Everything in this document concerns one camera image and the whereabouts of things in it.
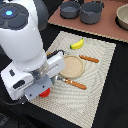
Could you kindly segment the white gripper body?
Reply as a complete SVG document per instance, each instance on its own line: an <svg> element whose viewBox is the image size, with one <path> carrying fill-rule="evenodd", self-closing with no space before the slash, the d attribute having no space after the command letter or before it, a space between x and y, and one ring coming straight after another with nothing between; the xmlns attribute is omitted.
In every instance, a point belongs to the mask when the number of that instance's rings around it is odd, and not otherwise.
<svg viewBox="0 0 128 128"><path fill-rule="evenodd" d="M52 78L62 71L65 63L62 55L49 56L48 70L23 72L10 63L1 71L1 77L12 100L25 102L47 90L52 85Z"/></svg>

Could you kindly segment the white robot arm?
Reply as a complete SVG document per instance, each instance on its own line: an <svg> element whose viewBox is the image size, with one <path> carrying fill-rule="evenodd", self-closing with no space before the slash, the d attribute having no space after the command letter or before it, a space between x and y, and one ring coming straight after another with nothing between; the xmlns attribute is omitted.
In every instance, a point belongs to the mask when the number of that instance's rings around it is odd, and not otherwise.
<svg viewBox="0 0 128 128"><path fill-rule="evenodd" d="M12 62L1 71L12 100L31 101L51 87L51 78L65 67L63 52L47 56L39 31L48 21L42 0L3 0L0 4L0 46Z"/></svg>

